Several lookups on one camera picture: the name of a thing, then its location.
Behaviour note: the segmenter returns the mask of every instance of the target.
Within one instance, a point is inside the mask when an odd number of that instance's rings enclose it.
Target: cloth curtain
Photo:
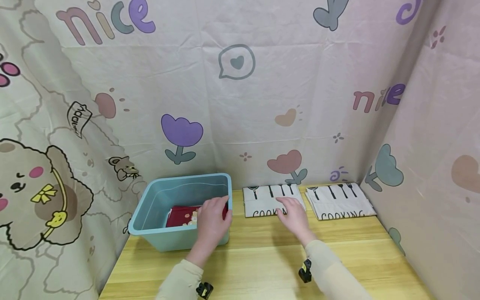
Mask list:
[[[480,5],[440,3],[361,183],[437,299],[480,295]]]
[[[459,136],[476,115],[478,13],[474,0],[3,0],[2,290],[95,299],[146,182],[226,172],[235,189],[362,182],[434,294],[473,297],[478,152]],[[450,152],[455,179],[439,172]],[[451,244],[432,255],[438,243]]]
[[[33,1],[0,1],[0,58],[0,299],[97,299],[145,182]]]

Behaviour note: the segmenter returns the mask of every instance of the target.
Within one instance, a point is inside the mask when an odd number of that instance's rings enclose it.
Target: white napkin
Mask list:
[[[354,182],[308,188],[305,195],[319,220],[377,215]]]
[[[277,208],[286,213],[285,207],[275,199],[276,197],[295,198],[300,201],[303,209],[307,209],[296,184],[249,187],[243,188],[245,217],[274,216]]]

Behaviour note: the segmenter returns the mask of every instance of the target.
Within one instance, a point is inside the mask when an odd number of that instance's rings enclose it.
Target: black device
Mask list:
[[[200,282],[196,291],[198,296],[200,296],[200,298],[207,300],[213,291],[213,286],[208,282],[205,282],[205,283]]]
[[[302,267],[299,270],[299,276],[302,279],[303,283],[309,283],[312,281],[312,274],[310,273],[310,268],[312,267],[312,262],[307,258]]]

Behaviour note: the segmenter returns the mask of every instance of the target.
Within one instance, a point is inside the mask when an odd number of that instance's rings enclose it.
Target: wooden table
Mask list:
[[[318,221],[305,198],[312,230],[340,257],[374,299],[434,299],[374,216]],[[130,236],[100,300],[152,300],[172,267],[188,251],[159,253],[143,238]],[[305,252],[276,216],[245,218],[242,191],[233,192],[230,241],[208,261],[203,281],[211,300],[325,299],[314,282],[304,284],[298,269]]]

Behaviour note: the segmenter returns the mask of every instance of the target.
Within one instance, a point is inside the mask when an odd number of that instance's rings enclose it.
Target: purple tulip print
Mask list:
[[[197,144],[204,134],[204,129],[200,123],[190,123],[185,118],[175,119],[169,114],[162,116],[162,130],[166,138],[170,143],[177,146],[177,151],[173,153],[170,150],[165,150],[167,157],[179,165],[181,162],[192,160],[195,156],[195,152],[183,153],[184,147],[191,147]]]

